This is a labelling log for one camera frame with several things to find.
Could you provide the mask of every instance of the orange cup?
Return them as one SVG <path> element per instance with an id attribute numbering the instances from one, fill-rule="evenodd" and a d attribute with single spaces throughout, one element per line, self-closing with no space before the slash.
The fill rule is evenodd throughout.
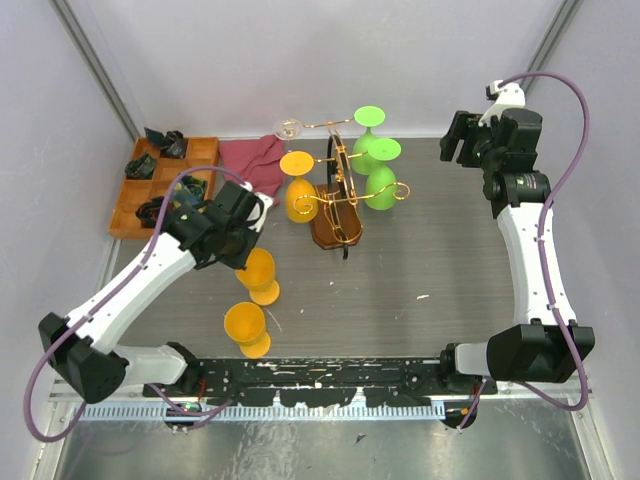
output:
<path id="1" fill-rule="evenodd" d="M 276 282 L 276 262 L 264 248 L 254 248 L 247 258 L 247 269 L 236 270 L 236 277 L 249 290 L 258 305 L 271 305 L 280 296 Z"/>
<path id="2" fill-rule="evenodd" d="M 243 302 L 231 307 L 224 316 L 224 331 L 248 358 L 260 358 L 271 348 L 264 312 L 255 303 Z"/>

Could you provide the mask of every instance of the maroon towel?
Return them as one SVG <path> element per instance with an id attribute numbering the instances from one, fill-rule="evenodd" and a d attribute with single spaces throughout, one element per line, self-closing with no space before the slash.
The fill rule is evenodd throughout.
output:
<path id="1" fill-rule="evenodd" d="M 280 170 L 280 159 L 284 155 L 284 140 L 275 135 L 266 135 L 257 140 L 231 140 L 220 144 L 220 157 L 225 168 L 242 176 L 257 192 L 275 198 L 284 183 L 285 174 Z M 235 180 L 225 175 L 226 180 Z"/>

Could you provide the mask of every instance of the white wall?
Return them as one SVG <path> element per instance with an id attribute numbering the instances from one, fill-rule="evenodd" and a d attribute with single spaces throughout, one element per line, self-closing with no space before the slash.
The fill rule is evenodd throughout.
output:
<path id="1" fill-rule="evenodd" d="M 578 321 L 593 326 L 587 373 L 601 433 L 621 478 L 640 472 L 640 3 L 585 2 L 549 70 L 582 87 L 592 135 L 583 163 L 556 202 L 556 248 Z M 537 83 L 530 108 L 544 117 L 539 168 L 555 181 L 575 153 L 577 100 L 552 80 Z"/>
<path id="2" fill-rule="evenodd" d="M 95 290 L 131 142 L 47 2 L 2 2 L 0 65 L 0 477 L 19 480 L 37 447 L 20 408 L 37 325 Z"/>
<path id="3" fill-rule="evenodd" d="M 560 0 L 71 0 L 138 123 L 253 136 L 377 104 L 442 134 L 526 68 Z"/>

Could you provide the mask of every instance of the wooden box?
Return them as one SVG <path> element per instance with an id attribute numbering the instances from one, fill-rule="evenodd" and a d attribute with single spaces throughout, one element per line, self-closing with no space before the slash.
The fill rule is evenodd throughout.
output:
<path id="1" fill-rule="evenodd" d="M 139 158 L 143 153 L 148 153 L 157 160 L 156 168 L 150 180 L 127 180 L 126 177 L 123 180 L 109 224 L 109 233 L 115 238 L 150 238 L 153 229 L 142 228 L 140 220 L 136 217 L 138 207 L 154 197 L 164 195 L 171 181 L 183 170 L 203 165 L 218 165 L 218 139 L 188 137 L 185 158 L 176 159 L 161 156 L 160 150 L 151 146 L 146 138 L 138 138 L 130 160 Z M 193 176 L 207 181 L 204 198 L 211 199 L 216 172 L 196 172 Z"/>

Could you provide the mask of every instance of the gray wooden table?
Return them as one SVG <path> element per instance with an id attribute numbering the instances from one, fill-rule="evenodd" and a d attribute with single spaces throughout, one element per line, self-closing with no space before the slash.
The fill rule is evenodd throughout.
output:
<path id="1" fill-rule="evenodd" d="M 269 215 L 259 245 L 273 254 L 281 286 L 266 311 L 269 356 L 437 356 L 449 342 L 484 341 L 511 325 L 507 254 L 482 195 L 481 172 L 440 162 L 437 140 L 401 143 L 403 153 L 390 166 L 411 186 L 411 197 L 384 212 L 362 203 L 365 230 L 348 260 L 341 250 L 321 250 L 309 225 L 290 222 L 282 205 Z M 294 141 L 288 148 L 324 157 L 326 142 Z M 324 166 L 308 178 L 325 183 Z M 356 182 L 364 192 L 364 177 Z M 142 246 L 123 241 L 116 271 Z M 223 318 L 248 300 L 229 268 L 190 272 L 143 312 L 121 343 L 177 341 L 197 356 L 241 356 Z"/>

